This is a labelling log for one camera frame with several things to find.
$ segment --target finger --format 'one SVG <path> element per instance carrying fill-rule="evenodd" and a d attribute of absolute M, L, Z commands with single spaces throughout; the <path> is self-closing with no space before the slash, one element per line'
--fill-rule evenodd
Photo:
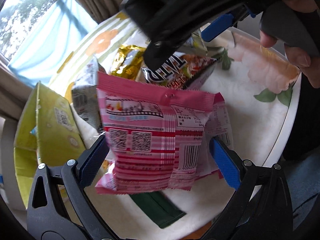
<path fill-rule="evenodd" d="M 303 49 L 284 45 L 284 50 L 291 64 L 300 68 L 306 68 L 311 65 L 311 58 Z"/>
<path fill-rule="evenodd" d="M 291 9 L 302 13 L 314 12 L 318 8 L 315 0 L 283 0 L 283 2 Z"/>
<path fill-rule="evenodd" d="M 298 66 L 301 72 L 306 75 L 314 88 L 320 87 L 320 57 L 310 56 L 303 49 L 298 47 L 284 46 L 285 53 L 290 63 Z"/>
<path fill-rule="evenodd" d="M 310 67 L 300 68 L 314 88 L 320 88 L 320 58 L 311 58 Z"/>
<path fill-rule="evenodd" d="M 270 48 L 275 45 L 277 39 L 265 34 L 263 31 L 260 31 L 260 44 L 265 48 Z"/>

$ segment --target colorful snack package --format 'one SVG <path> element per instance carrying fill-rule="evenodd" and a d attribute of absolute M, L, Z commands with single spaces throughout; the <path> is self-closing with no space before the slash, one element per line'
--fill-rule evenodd
<path fill-rule="evenodd" d="M 101 119 L 115 160 L 97 183 L 97 192 L 191 189 L 199 177 L 197 161 L 204 126 L 213 106 L 224 103 L 223 97 L 103 73 L 98 77 Z"/>
<path fill-rule="evenodd" d="M 215 58 L 175 52 L 164 64 L 162 64 L 161 68 L 156 71 L 151 71 L 143 64 L 141 72 L 147 83 L 157 84 L 172 89 L 186 89 L 216 61 Z"/>
<path fill-rule="evenodd" d="M 118 77 L 135 80 L 143 62 L 143 53 L 146 48 L 135 45 L 121 45 L 115 56 L 110 74 Z"/>
<path fill-rule="evenodd" d="M 207 56 L 208 49 L 201 37 L 201 30 L 196 29 L 177 51 L 187 54 L 197 54 L 204 57 Z"/>
<path fill-rule="evenodd" d="M 218 136 L 229 149 L 233 149 L 233 137 L 227 107 L 224 100 L 218 100 L 213 105 L 213 112 L 204 127 L 201 148 L 197 163 L 197 178 L 203 178 L 218 171 L 218 167 L 209 151 L 209 142 L 212 137 Z"/>
<path fill-rule="evenodd" d="M 71 95 L 76 113 L 94 127 L 98 133 L 102 133 L 103 127 L 101 124 L 96 91 L 98 80 L 97 73 L 99 71 L 105 73 L 104 68 L 99 65 L 97 58 L 93 57 L 76 78 L 71 90 Z"/>

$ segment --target qr code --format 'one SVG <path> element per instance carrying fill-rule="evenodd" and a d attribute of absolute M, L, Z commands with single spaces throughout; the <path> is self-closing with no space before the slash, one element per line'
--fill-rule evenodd
<path fill-rule="evenodd" d="M 132 132 L 131 150 L 139 152 L 151 151 L 151 132 Z"/>
<path fill-rule="evenodd" d="M 111 148 L 126 150 L 127 149 L 128 131 L 109 129 L 109 143 Z"/>
<path fill-rule="evenodd" d="M 196 167 L 200 147 L 201 145 L 185 145 L 183 170 L 194 169 Z"/>
<path fill-rule="evenodd" d="M 217 136 L 219 137 L 219 139 L 220 139 L 221 141 L 223 141 L 223 143 L 224 143 L 226 146 L 229 146 L 229 145 L 231 144 L 228 133 L 223 133 L 223 134 L 220 134 L 220 135 L 217 135 Z"/>

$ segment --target floral tablecloth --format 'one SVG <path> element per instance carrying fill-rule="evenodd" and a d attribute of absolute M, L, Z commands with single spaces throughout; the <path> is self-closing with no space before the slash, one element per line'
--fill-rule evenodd
<path fill-rule="evenodd" d="M 217 67 L 202 90 L 221 92 L 225 98 L 234 150 L 240 157 L 251 159 L 256 165 L 270 166 L 279 159 L 293 125 L 300 93 L 299 70 L 276 51 L 261 48 L 255 38 L 236 29 L 232 32 L 236 46 L 230 47 L 229 54 L 235 61 L 229 70 Z M 73 82 L 93 54 L 108 71 L 121 44 L 146 47 L 146 40 L 120 12 L 84 38 L 53 76 L 49 87 L 71 100 Z M 121 238 L 181 239 L 219 214 L 233 194 L 218 174 L 196 181 L 191 191 L 167 189 L 164 193 L 187 214 L 160 229 L 128 195 L 97 195 L 94 185 L 99 176 L 85 191 Z M 71 204 L 66 203 L 66 207 L 70 217 L 78 221 Z"/>

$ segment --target metal screw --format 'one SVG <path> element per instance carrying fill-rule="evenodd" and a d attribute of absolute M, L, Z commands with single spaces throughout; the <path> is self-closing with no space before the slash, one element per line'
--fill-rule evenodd
<path fill-rule="evenodd" d="M 276 164 L 275 164 L 275 169 L 276 169 L 276 170 L 281 170 L 281 166 L 276 163 Z"/>
<path fill-rule="evenodd" d="M 156 47 L 160 47 L 160 46 L 161 46 L 161 41 L 155 42 L 155 46 L 156 46 Z"/>
<path fill-rule="evenodd" d="M 252 162 L 249 160 L 245 160 L 244 162 L 244 166 L 250 167 L 252 165 Z"/>
<path fill-rule="evenodd" d="M 38 169 L 39 169 L 39 170 L 42 170 L 44 167 L 45 167 L 45 163 L 40 163 L 40 164 L 38 165 Z"/>
<path fill-rule="evenodd" d="M 67 165 L 72 166 L 75 163 L 76 163 L 76 161 L 74 159 L 71 159 L 71 160 L 68 160 Z"/>

